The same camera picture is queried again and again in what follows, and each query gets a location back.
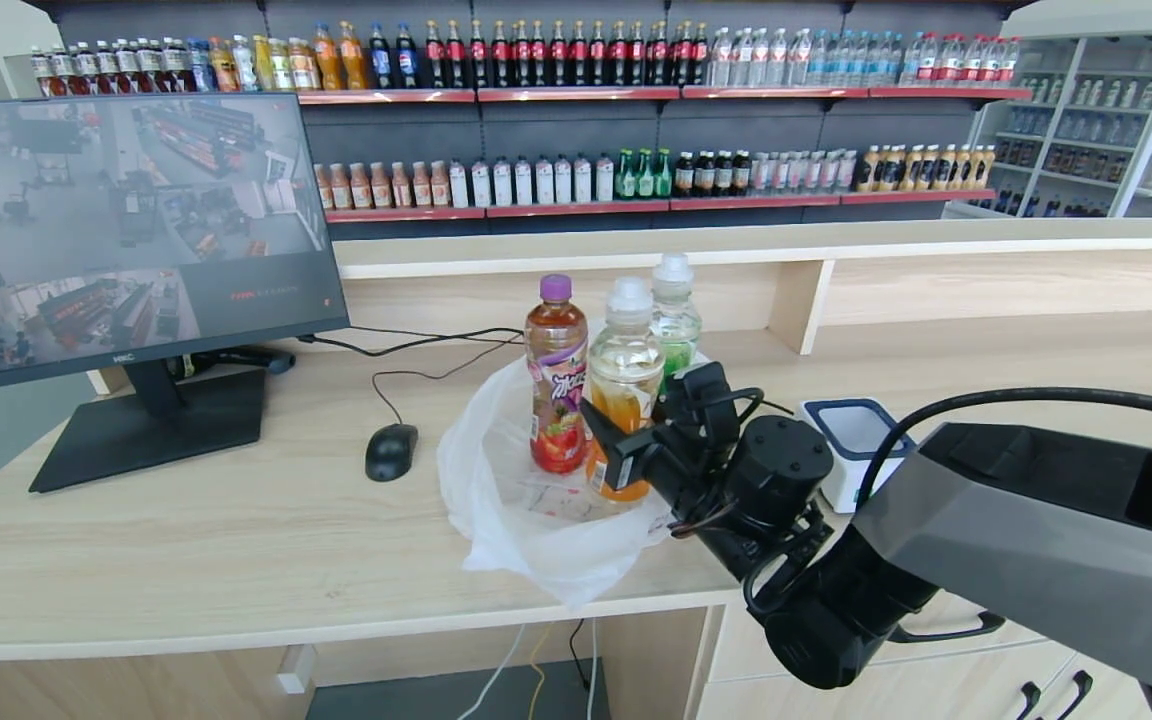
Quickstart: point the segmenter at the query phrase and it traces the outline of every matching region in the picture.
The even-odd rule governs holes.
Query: cabinet drawer
[[[937,593],[919,614],[902,621],[902,628],[912,634],[956,632],[978,628],[980,606],[947,592]],[[973,638],[929,643],[886,643],[878,650],[872,664],[899,662],[916,657],[946,655],[986,647],[1041,639],[1043,636],[1024,626],[1007,621],[1002,628]],[[785,666],[772,654],[764,638],[763,628],[742,606],[728,607],[723,613],[723,628],[718,635],[718,651],[710,666],[710,680],[758,679],[763,675],[787,675]]]

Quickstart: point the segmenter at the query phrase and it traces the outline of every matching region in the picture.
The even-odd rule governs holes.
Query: computer mouse
[[[372,433],[367,441],[365,470],[367,477],[378,483],[388,483],[407,475],[412,469],[416,454],[416,425],[394,423]]]

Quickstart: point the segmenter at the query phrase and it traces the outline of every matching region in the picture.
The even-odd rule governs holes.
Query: monitor screen
[[[347,323],[296,96],[0,103],[0,384]]]

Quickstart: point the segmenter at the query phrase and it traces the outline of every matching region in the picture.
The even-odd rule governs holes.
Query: cabinet door
[[[1044,642],[870,666],[850,687],[835,691],[818,691],[796,679],[708,683],[696,720],[1013,720],[1025,707],[1021,688],[1026,682],[1047,687],[1070,655],[1068,647]]]
[[[1082,700],[1079,673],[1091,679],[1091,685],[1084,680],[1087,691]],[[1074,661],[1056,675],[1055,682],[1044,689],[1037,715],[1043,720],[1056,720],[1074,702],[1078,702],[1078,707],[1070,712],[1068,720],[1152,720],[1152,710],[1144,700],[1137,679],[1087,655],[1075,655]]]

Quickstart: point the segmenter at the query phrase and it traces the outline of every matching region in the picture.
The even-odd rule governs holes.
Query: plastic bag
[[[465,570],[525,575],[571,609],[623,578],[644,547],[668,537],[654,491],[608,515],[585,491],[584,468],[550,475],[531,460],[526,361],[498,370],[438,444],[448,518],[470,539]]]

